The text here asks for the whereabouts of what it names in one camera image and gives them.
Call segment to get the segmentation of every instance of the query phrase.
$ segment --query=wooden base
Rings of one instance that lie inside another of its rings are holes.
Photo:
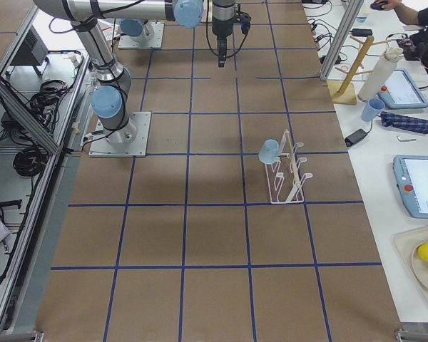
[[[342,82],[340,81],[327,81],[328,89],[330,90],[331,99],[333,103],[338,105],[356,105],[357,94],[355,93],[354,85],[349,83],[346,91],[341,94],[338,93]]]

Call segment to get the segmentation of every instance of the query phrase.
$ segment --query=tablet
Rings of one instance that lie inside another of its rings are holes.
[[[428,157],[398,155],[393,159],[393,171],[407,211],[428,219]]]
[[[419,87],[412,80],[405,69],[396,69],[385,81],[386,91],[380,91],[379,97],[388,108],[426,108],[428,101],[420,92]]]

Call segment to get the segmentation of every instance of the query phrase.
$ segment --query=white bottle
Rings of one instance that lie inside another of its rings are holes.
[[[362,101],[368,101],[376,96],[385,81],[392,75],[397,67],[398,61],[403,57],[402,48],[389,48],[380,56],[374,69],[358,92],[358,98]]]

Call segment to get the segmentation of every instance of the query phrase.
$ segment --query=blue joint cap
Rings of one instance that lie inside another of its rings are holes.
[[[127,36],[138,37],[143,33],[144,24],[140,19],[121,19],[120,27]]]
[[[193,29],[200,23],[203,11],[203,0],[179,0],[174,6],[174,17],[181,26]]]
[[[105,85],[93,92],[91,104],[100,118],[111,119],[121,111],[122,97],[119,90]]]

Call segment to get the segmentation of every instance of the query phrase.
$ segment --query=beige tray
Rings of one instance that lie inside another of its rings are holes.
[[[425,242],[428,242],[428,227],[401,233],[394,237],[394,244],[398,249],[398,252],[409,267],[409,270],[414,276],[415,281],[428,304],[428,288],[418,279],[416,272],[412,268],[412,257],[414,256],[415,249]]]

